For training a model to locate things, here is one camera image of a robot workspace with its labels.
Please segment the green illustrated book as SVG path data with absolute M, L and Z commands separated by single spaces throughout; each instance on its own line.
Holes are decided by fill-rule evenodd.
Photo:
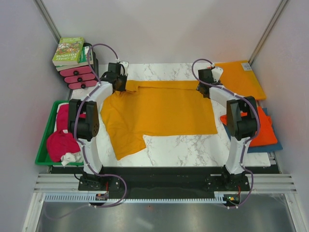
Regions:
M 76 65 L 84 45 L 83 37 L 61 37 L 52 63 L 55 66 Z

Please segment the magenta t shirt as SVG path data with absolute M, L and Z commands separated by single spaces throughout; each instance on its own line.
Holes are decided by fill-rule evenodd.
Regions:
M 56 108 L 56 122 L 54 132 L 46 142 L 47 152 L 52 162 L 60 162 L 66 153 L 81 152 L 79 144 L 68 131 L 69 104 L 61 103 Z

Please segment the green plastic tray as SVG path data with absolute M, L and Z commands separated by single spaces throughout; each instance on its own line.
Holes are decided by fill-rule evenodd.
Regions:
M 47 152 L 47 148 L 46 148 L 46 142 L 48 137 L 54 132 L 54 125 L 56 122 L 56 108 L 58 105 L 60 105 L 61 103 L 69 103 L 68 101 L 55 101 L 53 103 L 44 133 L 43 133 L 43 137 L 41 140 L 41 144 L 39 146 L 39 150 L 37 153 L 37 157 L 35 159 L 35 164 L 36 165 L 45 165 L 45 166 L 53 166 L 53 165 L 61 165 L 60 162 L 52 162 L 49 154 Z M 83 165 L 83 162 L 81 163 L 69 163 L 68 165 L 74 165 L 74 166 L 80 166 Z

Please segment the aluminium corner post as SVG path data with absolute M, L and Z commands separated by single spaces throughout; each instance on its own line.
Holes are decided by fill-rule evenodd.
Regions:
M 250 66 L 253 65 L 254 61 L 258 57 L 259 53 L 261 52 L 264 44 L 266 43 L 268 37 L 270 36 L 271 32 L 275 28 L 277 22 L 279 21 L 281 15 L 283 14 L 285 8 L 287 7 L 289 0 L 280 0 L 278 6 L 276 7 L 272 17 L 270 18 L 266 28 L 264 29 L 264 32 L 262 33 L 257 45 L 255 46 L 248 63 Z
M 57 29 L 56 24 L 54 23 L 47 7 L 45 6 L 43 0 L 34 0 L 34 3 L 39 10 L 41 16 L 43 17 L 45 23 L 47 24 L 51 34 L 53 35 L 54 39 L 59 42 L 61 39 L 61 34 Z

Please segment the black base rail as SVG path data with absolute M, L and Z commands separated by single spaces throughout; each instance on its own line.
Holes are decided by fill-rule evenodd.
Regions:
M 239 177 L 228 177 L 222 167 L 142 168 L 105 167 L 107 177 L 86 174 L 81 168 L 53 167 L 56 177 L 78 181 L 79 191 L 107 191 L 111 199 L 203 199 L 216 192 L 245 193 L 250 189 L 251 175 L 256 186 L 259 177 L 279 175 L 277 165 L 250 167 Z

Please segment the pink and black drawer unit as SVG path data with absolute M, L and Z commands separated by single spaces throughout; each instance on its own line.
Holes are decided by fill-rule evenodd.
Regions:
M 90 43 L 84 43 L 84 46 L 91 46 Z M 97 83 L 97 78 L 91 71 L 93 71 L 99 75 L 98 70 L 98 59 L 96 58 L 96 53 L 93 52 L 93 61 L 94 64 L 78 68 L 71 68 L 67 70 L 58 71 L 60 76 L 63 78 L 63 81 L 67 84 L 69 89 L 86 89 L 87 87 L 94 87 Z

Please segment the right aluminium corner post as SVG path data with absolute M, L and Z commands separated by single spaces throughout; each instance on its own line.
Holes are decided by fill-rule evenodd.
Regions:
M 275 28 L 277 22 L 279 21 L 281 15 L 283 14 L 285 8 L 287 7 L 289 0 L 280 0 L 278 6 L 276 7 L 272 17 L 270 18 L 266 28 L 264 29 L 264 32 L 262 33 L 257 45 L 255 46 L 248 63 L 250 66 L 253 65 L 254 61 L 258 57 L 259 53 L 261 52 L 264 44 L 266 43 L 268 37 L 270 36 L 271 32 Z

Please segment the yellow t shirt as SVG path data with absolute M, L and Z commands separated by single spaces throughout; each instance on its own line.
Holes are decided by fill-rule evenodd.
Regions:
M 210 99 L 197 81 L 134 81 L 102 106 L 101 118 L 115 157 L 146 148 L 143 136 L 213 135 L 217 127 Z

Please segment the orange plastic folder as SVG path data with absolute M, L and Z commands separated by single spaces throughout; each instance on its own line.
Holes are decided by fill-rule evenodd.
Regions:
M 248 61 L 215 63 L 215 66 L 223 69 L 220 81 L 227 89 L 258 101 L 267 98 Z

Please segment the left aluminium corner post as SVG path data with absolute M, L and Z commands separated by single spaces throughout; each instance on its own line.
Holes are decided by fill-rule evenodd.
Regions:
M 45 6 L 43 0 L 34 0 L 34 3 L 39 10 L 41 16 L 43 17 L 45 23 L 47 24 L 51 34 L 53 35 L 54 39 L 59 42 L 61 39 L 61 34 L 57 29 L 56 24 L 54 23 L 47 7 Z

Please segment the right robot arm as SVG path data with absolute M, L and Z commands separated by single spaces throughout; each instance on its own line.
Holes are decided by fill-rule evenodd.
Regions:
M 205 68 L 198 70 L 195 78 L 199 81 L 197 91 L 226 109 L 226 126 L 231 144 L 225 164 L 228 174 L 221 178 L 221 184 L 224 189 L 233 190 L 239 184 L 236 175 L 245 171 L 243 159 L 251 140 L 260 131 L 260 120 L 255 98 L 244 97 L 225 88 L 220 82 L 222 73 L 223 70 L 218 67 Z

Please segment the white t shirt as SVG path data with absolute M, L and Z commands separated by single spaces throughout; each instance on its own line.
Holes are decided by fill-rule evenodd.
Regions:
M 69 163 L 80 163 L 83 162 L 81 152 L 77 153 L 66 153 L 61 157 L 62 166 L 67 166 Z

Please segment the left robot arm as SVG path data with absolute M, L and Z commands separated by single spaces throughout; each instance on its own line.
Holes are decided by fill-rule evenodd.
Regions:
M 82 151 L 84 172 L 92 174 L 89 185 L 101 190 L 106 178 L 99 174 L 102 163 L 98 155 L 96 136 L 99 132 L 99 113 L 103 102 L 115 91 L 124 91 L 128 76 L 129 63 L 120 61 L 109 63 L 108 70 L 83 99 L 69 101 L 68 131 L 79 144 Z

